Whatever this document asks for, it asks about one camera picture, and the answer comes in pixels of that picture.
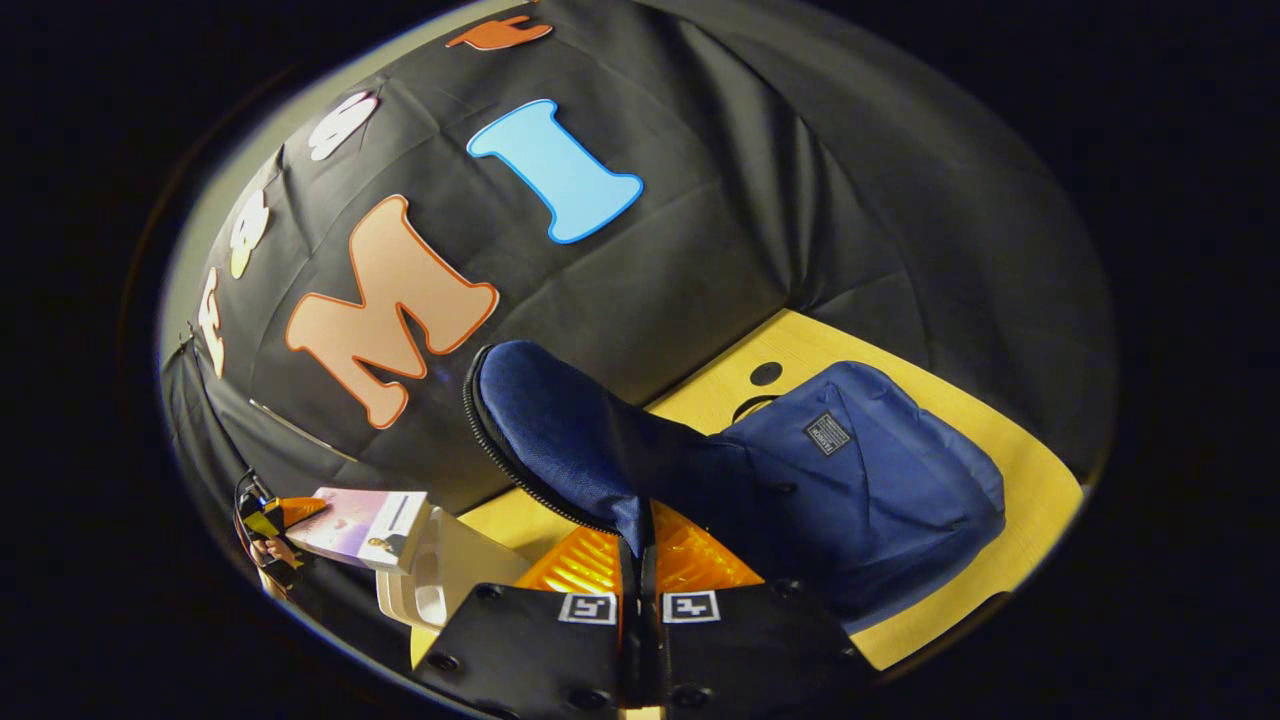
letter m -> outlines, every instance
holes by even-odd
[[[289,350],[306,350],[364,406],[369,424],[384,429],[408,404],[401,383],[381,383],[372,365],[425,378],[426,363],[404,315],[421,325],[426,348],[447,355],[466,342],[498,306],[490,283],[470,283],[426,245],[408,223],[408,201],[393,195],[351,232],[351,268],[360,305],[308,293],[284,331]]]

blue bag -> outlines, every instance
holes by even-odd
[[[639,555],[658,500],[855,633],[918,602],[1004,529],[1000,470],[884,373],[837,363],[726,430],[623,402],[535,343],[476,355],[472,428],[552,510]]]

blue fabric pouch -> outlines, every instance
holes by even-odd
[[[713,436],[623,402],[532,342],[480,351],[481,442],[548,507],[639,553],[658,500],[855,633],[918,602],[1004,529],[991,459],[884,373],[837,363]]]

black cloth backdrop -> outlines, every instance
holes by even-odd
[[[1098,466],[1116,397],[1106,283],[1053,178],[979,102],[805,6],[557,0],[493,18],[516,14],[554,31],[488,53],[445,47],[451,33],[335,97],[330,108],[370,91],[379,106],[324,163],[306,141],[329,109],[298,128],[246,188],[264,188],[270,220],[237,281],[225,272],[232,209],[209,259],[223,269],[224,377],[198,331],[198,370],[192,357],[164,370],[170,414],[202,418],[179,423],[173,445],[207,520],[225,523],[246,465],[285,496],[420,488],[462,512],[509,487],[462,414],[480,346],[534,340],[643,405],[782,307],[983,400],[1078,475]],[[540,97],[604,165],[645,182],[573,245],[547,238],[547,208],[504,164],[465,150]],[[430,246],[502,300],[449,355],[425,352],[410,324],[428,375],[375,370],[410,391],[379,430],[311,355],[285,346],[284,328],[306,293],[358,301],[347,241],[396,193]],[[383,638],[362,650],[402,664],[403,647],[385,650],[394,623],[369,596],[346,594],[347,582],[333,582],[325,615],[362,616],[362,632]]]

backpack label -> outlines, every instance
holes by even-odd
[[[809,423],[809,427],[805,428],[804,432],[827,457],[831,457],[832,454],[849,445],[849,441],[854,439],[850,437],[849,432],[840,427],[840,423],[831,416],[831,413],[823,413],[817,420]]]

